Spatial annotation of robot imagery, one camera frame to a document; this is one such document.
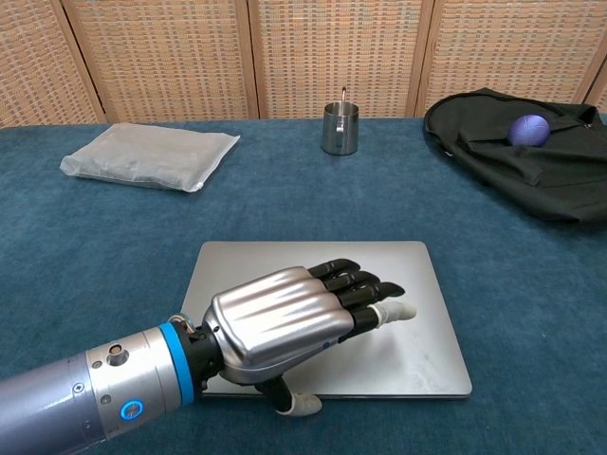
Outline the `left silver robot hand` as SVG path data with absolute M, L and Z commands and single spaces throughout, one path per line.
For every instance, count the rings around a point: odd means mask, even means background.
M 193 386 L 220 375 L 252 386 L 288 417 L 322 409 L 312 393 L 289 389 L 283 375 L 310 357 L 375 330 L 413 319 L 404 290 L 349 259 L 272 272 L 216 294 L 199 326 L 177 322 Z

